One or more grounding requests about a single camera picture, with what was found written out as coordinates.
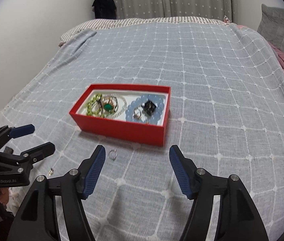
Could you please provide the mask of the green bead bracelet pink pendant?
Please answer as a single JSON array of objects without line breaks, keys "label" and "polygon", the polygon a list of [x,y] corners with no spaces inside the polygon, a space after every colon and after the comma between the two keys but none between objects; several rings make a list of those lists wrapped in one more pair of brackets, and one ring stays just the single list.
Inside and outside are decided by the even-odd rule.
[{"label": "green bead bracelet pink pendant", "polygon": [[86,116],[105,117],[103,95],[97,93],[86,103]]}]

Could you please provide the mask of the gold cage ring green stone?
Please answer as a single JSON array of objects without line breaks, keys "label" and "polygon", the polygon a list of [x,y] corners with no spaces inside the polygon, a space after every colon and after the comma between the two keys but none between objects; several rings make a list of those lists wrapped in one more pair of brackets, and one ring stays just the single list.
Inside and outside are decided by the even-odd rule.
[{"label": "gold cage ring green stone", "polygon": [[102,109],[109,114],[114,114],[118,110],[118,100],[115,96],[105,96],[102,98]]}]

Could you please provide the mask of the black hair claw clip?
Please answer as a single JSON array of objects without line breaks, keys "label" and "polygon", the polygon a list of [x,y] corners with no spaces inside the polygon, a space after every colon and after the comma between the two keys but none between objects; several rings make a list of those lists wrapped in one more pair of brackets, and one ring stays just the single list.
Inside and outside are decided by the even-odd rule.
[{"label": "black hair claw clip", "polygon": [[142,106],[143,111],[148,116],[151,116],[155,112],[155,110],[157,108],[157,106],[151,100],[146,101],[141,106]]}]

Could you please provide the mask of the grey checked bedspread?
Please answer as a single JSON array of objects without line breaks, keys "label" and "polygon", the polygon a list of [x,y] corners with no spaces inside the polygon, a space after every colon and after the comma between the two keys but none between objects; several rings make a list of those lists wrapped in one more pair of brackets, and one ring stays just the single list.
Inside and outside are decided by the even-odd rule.
[{"label": "grey checked bedspread", "polygon": [[[164,146],[82,132],[69,111],[98,83],[170,87]],[[10,141],[15,152],[56,146],[32,178],[50,168],[63,175],[99,144],[116,150],[83,203],[97,240],[179,240],[192,202],[171,167],[172,145],[212,175],[237,174],[269,240],[284,232],[284,71],[252,29],[149,23],[84,30],[0,112],[0,127],[25,124],[35,132]]]}]

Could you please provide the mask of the red cardboard box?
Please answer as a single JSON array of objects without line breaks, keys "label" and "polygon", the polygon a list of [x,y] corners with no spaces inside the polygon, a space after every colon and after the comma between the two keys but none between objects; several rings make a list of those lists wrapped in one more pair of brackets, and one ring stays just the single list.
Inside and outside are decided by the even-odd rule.
[{"label": "red cardboard box", "polygon": [[[138,124],[130,121],[110,120],[87,116],[80,111],[89,97],[96,91],[120,93],[153,93],[166,96],[164,113],[160,125]],[[170,111],[171,88],[167,86],[143,84],[91,84],[73,105],[69,114],[84,132],[99,134],[120,140],[163,147]]]}]

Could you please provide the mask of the striped bed sheet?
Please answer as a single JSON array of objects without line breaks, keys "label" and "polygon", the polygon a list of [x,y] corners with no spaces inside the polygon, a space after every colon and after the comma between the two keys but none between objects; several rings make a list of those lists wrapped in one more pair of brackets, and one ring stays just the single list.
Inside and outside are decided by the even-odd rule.
[{"label": "striped bed sheet", "polygon": [[214,25],[229,25],[231,21],[227,16],[223,21],[217,19],[209,19],[204,17],[195,16],[177,16],[177,17],[158,17],[158,18],[126,18],[122,20],[109,20],[109,19],[94,19],[81,23],[72,29],[68,30],[60,37],[59,47],[71,40],[74,36],[86,29],[98,31],[101,29],[114,29],[121,27],[128,27],[134,25],[141,25],[146,23],[200,23],[200,24],[214,24]]}]

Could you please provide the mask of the black hanging garment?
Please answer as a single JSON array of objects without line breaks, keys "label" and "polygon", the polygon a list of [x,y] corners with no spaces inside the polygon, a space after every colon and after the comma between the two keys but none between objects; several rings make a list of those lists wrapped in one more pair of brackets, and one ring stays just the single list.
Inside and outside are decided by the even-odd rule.
[{"label": "black hanging garment", "polygon": [[94,0],[93,11],[96,19],[116,20],[116,5],[114,0]]}]

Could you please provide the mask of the grey quilted pillow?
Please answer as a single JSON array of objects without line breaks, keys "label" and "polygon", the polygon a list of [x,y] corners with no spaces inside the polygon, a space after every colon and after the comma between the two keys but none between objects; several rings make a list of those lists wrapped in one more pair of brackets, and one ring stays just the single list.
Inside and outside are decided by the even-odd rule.
[{"label": "grey quilted pillow", "polygon": [[262,19],[257,32],[284,53],[284,8],[262,4]]}]

